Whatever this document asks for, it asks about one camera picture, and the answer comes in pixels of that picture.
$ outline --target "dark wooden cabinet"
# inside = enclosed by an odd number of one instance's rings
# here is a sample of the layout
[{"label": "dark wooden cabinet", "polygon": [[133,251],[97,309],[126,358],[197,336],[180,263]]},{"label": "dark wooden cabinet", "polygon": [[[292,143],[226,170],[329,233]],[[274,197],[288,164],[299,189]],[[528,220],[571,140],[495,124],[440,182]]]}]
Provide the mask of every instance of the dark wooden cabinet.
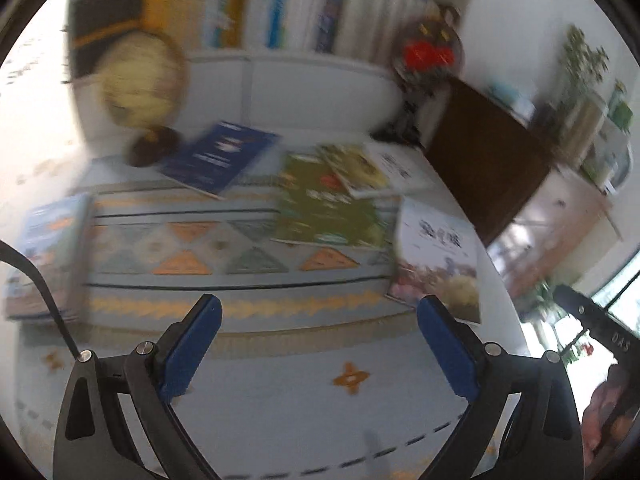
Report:
[{"label": "dark wooden cabinet", "polygon": [[609,202],[501,107],[451,85],[426,156],[516,298],[577,247]]}]

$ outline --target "floor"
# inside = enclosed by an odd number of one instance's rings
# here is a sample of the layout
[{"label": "floor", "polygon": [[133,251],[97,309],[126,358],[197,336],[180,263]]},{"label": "floor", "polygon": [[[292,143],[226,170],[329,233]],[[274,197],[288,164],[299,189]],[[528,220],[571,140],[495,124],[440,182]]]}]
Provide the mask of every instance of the floor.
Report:
[{"label": "floor", "polygon": [[[47,181],[82,151],[82,134],[67,82],[66,3],[48,0],[0,67],[0,238],[12,243],[21,218],[55,190]],[[0,266],[4,283],[8,266]],[[0,320],[0,375],[14,378],[17,327]],[[0,414],[17,434],[13,389],[0,392]]]}]

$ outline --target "green book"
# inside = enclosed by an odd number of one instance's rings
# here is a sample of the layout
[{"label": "green book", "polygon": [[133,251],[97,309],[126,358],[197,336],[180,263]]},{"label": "green book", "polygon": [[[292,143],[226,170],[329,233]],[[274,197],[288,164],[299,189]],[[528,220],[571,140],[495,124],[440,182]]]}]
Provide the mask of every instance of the green book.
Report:
[{"label": "green book", "polygon": [[352,198],[321,158],[289,153],[281,177],[284,192],[273,240],[376,250],[385,246],[373,202]]}]

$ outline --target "white wall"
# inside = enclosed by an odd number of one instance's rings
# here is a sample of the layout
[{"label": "white wall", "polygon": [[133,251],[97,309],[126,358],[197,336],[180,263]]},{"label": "white wall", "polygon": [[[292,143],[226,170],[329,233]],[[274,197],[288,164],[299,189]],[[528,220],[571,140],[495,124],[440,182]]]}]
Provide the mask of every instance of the white wall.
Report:
[{"label": "white wall", "polygon": [[593,0],[471,0],[461,32],[466,53],[464,79],[484,89],[493,78],[532,83],[549,94],[569,24],[592,47],[603,46],[610,72],[600,86],[608,99],[615,78],[633,88],[638,67],[622,38]]}]

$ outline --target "white shelf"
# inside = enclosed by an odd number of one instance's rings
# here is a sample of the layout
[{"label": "white shelf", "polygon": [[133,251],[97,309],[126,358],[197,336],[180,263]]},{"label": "white shelf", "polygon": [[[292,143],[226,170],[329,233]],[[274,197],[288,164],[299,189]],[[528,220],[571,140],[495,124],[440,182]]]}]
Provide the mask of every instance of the white shelf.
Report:
[{"label": "white shelf", "polygon": [[332,68],[350,70],[351,72],[369,73],[385,78],[391,78],[392,76],[392,72],[389,68],[380,65],[347,57],[334,56],[333,54],[319,54],[317,52],[294,52],[289,50],[269,50],[266,48],[260,50],[212,48],[189,52],[186,56],[194,63],[222,60],[277,61],[328,66]]}]

